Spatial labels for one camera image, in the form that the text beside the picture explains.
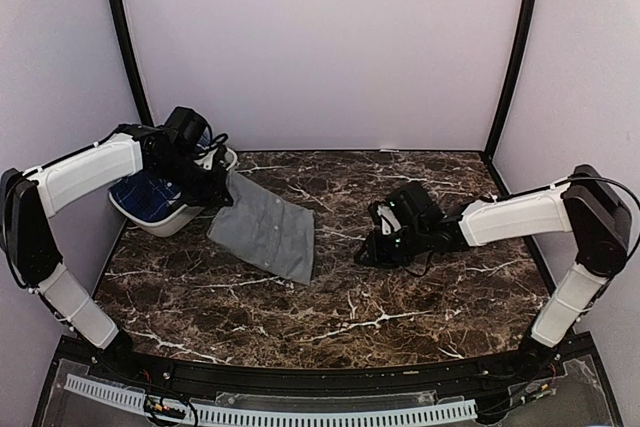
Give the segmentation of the grey long sleeve shirt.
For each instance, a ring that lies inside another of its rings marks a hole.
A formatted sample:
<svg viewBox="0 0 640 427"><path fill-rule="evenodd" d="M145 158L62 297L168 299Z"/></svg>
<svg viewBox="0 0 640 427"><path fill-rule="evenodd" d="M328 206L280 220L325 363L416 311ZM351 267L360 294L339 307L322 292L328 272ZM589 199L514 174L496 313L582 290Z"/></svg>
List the grey long sleeve shirt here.
<svg viewBox="0 0 640 427"><path fill-rule="evenodd" d="M233 205L218 211L208 238L256 268L308 286L314 266L313 211L235 172L227 186Z"/></svg>

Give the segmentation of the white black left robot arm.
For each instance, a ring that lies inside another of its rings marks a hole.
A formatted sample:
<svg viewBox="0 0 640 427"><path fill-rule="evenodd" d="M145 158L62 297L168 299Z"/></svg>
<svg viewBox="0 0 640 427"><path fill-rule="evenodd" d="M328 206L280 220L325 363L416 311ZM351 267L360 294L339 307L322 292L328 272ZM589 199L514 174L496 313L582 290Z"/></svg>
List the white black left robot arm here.
<svg viewBox="0 0 640 427"><path fill-rule="evenodd" d="M169 182L179 195L169 215L157 221L127 217L147 233L169 237L208 207L233 203L228 174L238 162L226 135L198 150L202 127L121 124L105 139L27 172L1 178L1 249L20 288L38 295L97 350L101 364L120 383L141 374L129 351L130 336L104 312L65 265L50 228L61 210L113 182L141 172Z"/></svg>

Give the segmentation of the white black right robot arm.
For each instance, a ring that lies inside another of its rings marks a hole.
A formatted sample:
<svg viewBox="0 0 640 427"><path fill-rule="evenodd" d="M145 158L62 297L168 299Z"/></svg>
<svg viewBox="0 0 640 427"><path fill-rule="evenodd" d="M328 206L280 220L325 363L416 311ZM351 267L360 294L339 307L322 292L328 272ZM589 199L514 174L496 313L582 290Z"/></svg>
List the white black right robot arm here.
<svg viewBox="0 0 640 427"><path fill-rule="evenodd" d="M467 202L444 213L418 181L369 205L374 223L354 260L370 267L410 266L421 254L461 252L493 242L553 232L570 233L577 254L527 335L531 343L510 360L521 381L534 379L556 347L634 256L632 213L617 195L621 183L592 166L551 184L503 197Z"/></svg>

